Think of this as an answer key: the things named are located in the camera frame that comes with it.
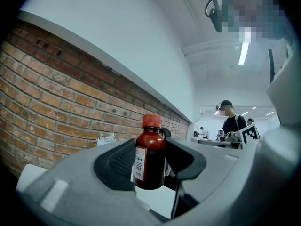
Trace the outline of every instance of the white ceiling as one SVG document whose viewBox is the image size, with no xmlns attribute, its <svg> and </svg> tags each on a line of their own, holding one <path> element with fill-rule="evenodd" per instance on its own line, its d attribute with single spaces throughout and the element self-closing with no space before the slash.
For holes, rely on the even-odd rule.
<svg viewBox="0 0 301 226">
<path fill-rule="evenodd" d="M 244 115 L 244 118 L 247 120 L 248 118 L 252 119 L 269 119 L 273 116 L 275 116 L 276 112 L 266 116 L 266 114 L 275 111 L 275 108 L 273 107 L 256 107 L 256 109 L 252 109 L 255 106 L 235 106 L 235 112 L 237 114 L 242 115 L 245 112 L 248 112 L 246 115 Z M 214 115 L 216 112 L 215 106 L 202 106 L 201 107 L 201 114 L 205 115 Z M 223 112 L 219 112 L 217 115 L 214 115 L 217 117 L 225 117 L 223 115 Z"/>
<path fill-rule="evenodd" d="M 251 42 L 245 65 L 238 66 L 238 35 L 228 33 L 227 28 L 223 28 L 222 33 L 215 31 L 211 20 L 204 14 L 208 0 L 154 1 L 177 34 L 197 87 L 218 85 L 232 88 L 239 85 L 266 89 L 269 85 L 268 49 L 273 51 L 276 72 L 285 61 L 284 40 L 262 39 Z"/>
</svg>

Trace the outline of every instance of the black cap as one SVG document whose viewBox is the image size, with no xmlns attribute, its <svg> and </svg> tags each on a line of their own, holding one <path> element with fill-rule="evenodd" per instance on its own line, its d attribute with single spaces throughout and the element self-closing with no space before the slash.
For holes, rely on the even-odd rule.
<svg viewBox="0 0 301 226">
<path fill-rule="evenodd" d="M 232 105 L 232 103 L 229 100 L 223 100 L 223 102 L 221 103 L 220 111 L 225 110 L 225 105 Z"/>
</svg>

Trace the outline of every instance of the bottle label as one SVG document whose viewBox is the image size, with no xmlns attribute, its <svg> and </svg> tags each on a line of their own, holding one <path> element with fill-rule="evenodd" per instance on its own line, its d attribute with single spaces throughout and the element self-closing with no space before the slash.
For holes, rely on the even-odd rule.
<svg viewBox="0 0 301 226">
<path fill-rule="evenodd" d="M 136 146 L 136 159 L 134 162 L 134 177 L 144 182 L 145 180 L 145 159 L 146 159 L 146 148 Z"/>
</svg>

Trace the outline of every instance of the barcode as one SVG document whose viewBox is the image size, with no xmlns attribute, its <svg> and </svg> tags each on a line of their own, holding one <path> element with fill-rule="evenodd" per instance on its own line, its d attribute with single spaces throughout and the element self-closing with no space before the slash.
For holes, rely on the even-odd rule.
<svg viewBox="0 0 301 226">
<path fill-rule="evenodd" d="M 136 147 L 134 176 L 140 181 L 144 181 L 145 154 L 146 154 L 146 148 Z"/>
</svg>

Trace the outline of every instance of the red bottle cap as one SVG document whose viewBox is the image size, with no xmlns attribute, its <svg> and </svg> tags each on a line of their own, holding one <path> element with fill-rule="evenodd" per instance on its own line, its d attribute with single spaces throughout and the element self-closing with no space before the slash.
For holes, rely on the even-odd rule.
<svg viewBox="0 0 301 226">
<path fill-rule="evenodd" d="M 161 116 L 156 114 L 144 115 L 142 127 L 161 127 Z"/>
</svg>

